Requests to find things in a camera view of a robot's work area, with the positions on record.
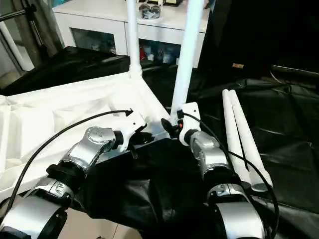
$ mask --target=black cloth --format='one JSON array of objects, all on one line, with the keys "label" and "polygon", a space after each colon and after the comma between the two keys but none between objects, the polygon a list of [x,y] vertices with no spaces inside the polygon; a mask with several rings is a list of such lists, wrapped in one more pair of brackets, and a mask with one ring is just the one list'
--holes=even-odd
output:
[{"label": "black cloth", "polygon": [[[164,106],[170,106],[175,66],[143,62],[143,78]],[[12,95],[128,70],[129,58],[67,48],[46,65],[13,83]],[[276,238],[319,235],[319,95],[312,88],[234,77],[212,79],[194,70],[188,101],[197,101],[202,120],[226,143],[221,91],[236,89],[280,203]],[[196,162],[187,147],[164,139],[96,165],[77,195],[93,218],[141,231],[143,238],[215,238]],[[255,195],[262,217],[273,223],[267,194]]]}]

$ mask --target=white pole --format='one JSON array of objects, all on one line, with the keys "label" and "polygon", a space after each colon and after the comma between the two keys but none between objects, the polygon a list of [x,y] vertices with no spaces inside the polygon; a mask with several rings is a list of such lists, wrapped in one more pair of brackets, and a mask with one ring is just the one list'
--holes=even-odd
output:
[{"label": "white pole", "polygon": [[136,17],[136,0],[127,0],[129,24],[130,75],[142,74],[140,65],[140,45],[138,38],[138,21]]},{"label": "white pole", "polygon": [[[270,175],[265,170],[264,164],[260,158],[257,146],[255,144],[254,138],[249,129],[243,109],[240,106],[236,92],[234,90],[231,90],[229,94],[230,94],[231,104],[233,106],[235,120],[236,120],[238,131],[239,131],[239,136],[241,139],[241,143],[243,145],[245,157],[247,160],[252,162],[257,167],[257,169],[261,172],[261,174],[264,176],[267,182],[271,186],[273,186],[273,182],[271,181]],[[252,189],[258,192],[266,191],[267,190],[266,185],[264,184],[262,179],[259,177],[259,175],[256,173],[256,171],[250,166],[248,166],[248,168],[250,172],[250,180],[251,180]]]},{"label": "white pole", "polygon": [[[243,151],[241,149],[237,125],[228,90],[223,90],[223,105],[228,149],[229,151],[236,153],[239,156],[243,156]],[[242,182],[243,187],[246,189],[250,188],[250,177],[249,172],[246,169],[245,162],[235,157],[234,155],[230,155],[230,159],[234,166],[235,172],[238,174]]]},{"label": "white pole", "polygon": [[177,123],[177,111],[186,103],[194,55],[197,45],[199,25],[204,10],[204,0],[189,0],[187,6],[186,27],[181,45],[175,82],[174,96],[171,106],[171,122]]}]

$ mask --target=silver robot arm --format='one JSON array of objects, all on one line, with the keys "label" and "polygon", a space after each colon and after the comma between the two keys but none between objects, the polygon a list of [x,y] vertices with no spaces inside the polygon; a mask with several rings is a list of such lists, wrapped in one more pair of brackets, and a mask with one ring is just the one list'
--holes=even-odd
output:
[{"label": "silver robot arm", "polygon": [[47,168],[48,176],[31,189],[5,216],[0,239],[56,239],[69,208],[84,180],[102,153],[125,151],[131,136],[146,125],[142,116],[131,113],[121,131],[88,128],[57,165]]},{"label": "silver robot arm", "polygon": [[264,239],[263,222],[240,184],[218,141],[200,130],[196,103],[182,106],[179,140],[190,147],[198,162],[207,190],[207,203],[213,208],[215,230],[219,239]]}]

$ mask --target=glass cabinet door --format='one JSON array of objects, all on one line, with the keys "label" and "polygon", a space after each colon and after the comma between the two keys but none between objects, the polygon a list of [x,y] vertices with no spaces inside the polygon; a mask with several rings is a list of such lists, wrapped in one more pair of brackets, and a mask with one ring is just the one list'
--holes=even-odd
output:
[{"label": "glass cabinet door", "polygon": [[71,28],[77,47],[116,54],[114,35],[111,33]]}]

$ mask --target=white cabinet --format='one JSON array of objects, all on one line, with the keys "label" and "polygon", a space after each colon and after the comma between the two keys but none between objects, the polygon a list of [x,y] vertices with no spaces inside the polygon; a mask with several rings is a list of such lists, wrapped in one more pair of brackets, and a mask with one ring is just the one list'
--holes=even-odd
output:
[{"label": "white cabinet", "polygon": [[125,27],[122,21],[55,13],[60,38],[65,47],[78,46],[127,55]]},{"label": "white cabinet", "polygon": [[[128,55],[127,6],[124,0],[73,0],[53,9],[64,46],[111,51]],[[186,21],[186,4],[163,6],[159,19],[145,20],[138,14],[138,37],[142,44],[162,42],[161,51],[179,57]],[[193,66],[197,68],[203,46],[209,10],[204,10]]]}]

